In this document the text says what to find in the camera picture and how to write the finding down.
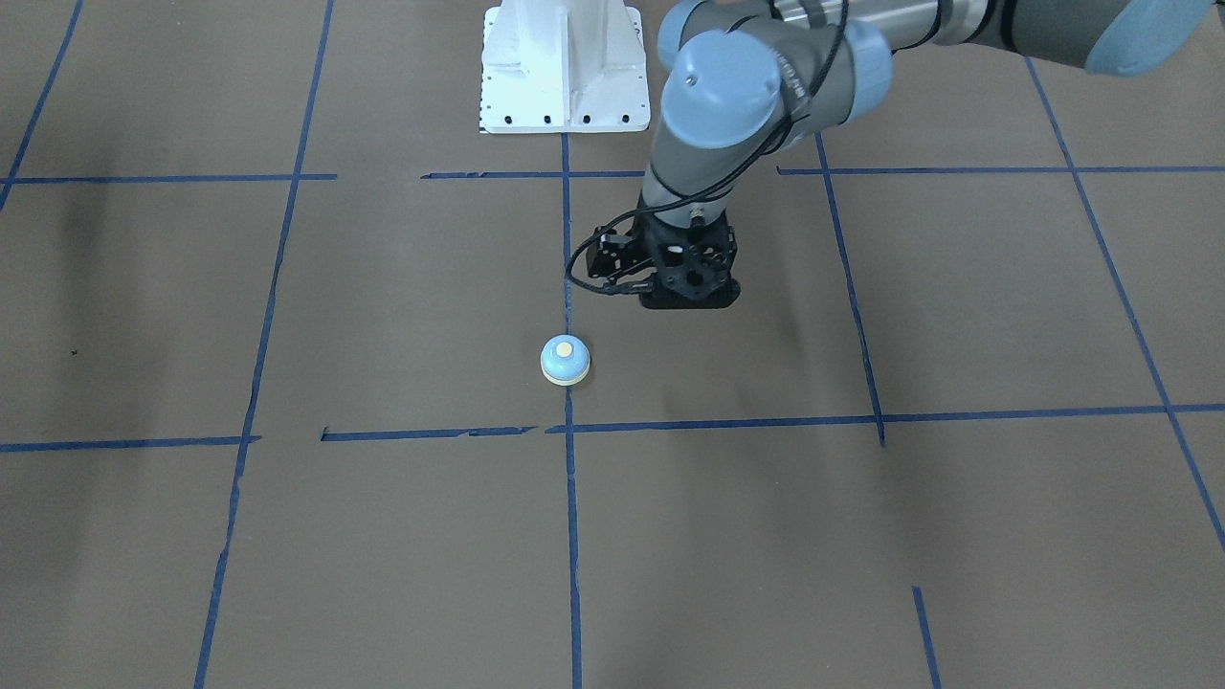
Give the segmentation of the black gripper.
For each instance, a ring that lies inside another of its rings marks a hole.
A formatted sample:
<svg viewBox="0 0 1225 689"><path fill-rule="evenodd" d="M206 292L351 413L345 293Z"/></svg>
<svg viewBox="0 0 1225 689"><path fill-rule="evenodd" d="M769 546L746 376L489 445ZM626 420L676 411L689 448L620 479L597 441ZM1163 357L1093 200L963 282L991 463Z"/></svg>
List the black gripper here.
<svg viewBox="0 0 1225 689"><path fill-rule="evenodd" d="M731 267L737 243L726 215L693 221L688 228L664 223L652 215L637 224L639 246L655 273L639 305L652 310L723 309L741 293Z"/></svg>

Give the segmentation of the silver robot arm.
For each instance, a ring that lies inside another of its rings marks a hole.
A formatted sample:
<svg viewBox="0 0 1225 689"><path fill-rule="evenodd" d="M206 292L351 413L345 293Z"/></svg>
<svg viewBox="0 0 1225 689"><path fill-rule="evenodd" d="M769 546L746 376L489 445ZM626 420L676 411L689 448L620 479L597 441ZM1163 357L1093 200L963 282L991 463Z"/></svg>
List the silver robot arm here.
<svg viewBox="0 0 1225 689"><path fill-rule="evenodd" d="M668 70L627 235L590 244L587 271L648 309L719 309L740 287L726 197L756 161L853 123L887 96L893 56L984 45L1085 74L1167 61L1207 1L682 1L657 34Z"/></svg>

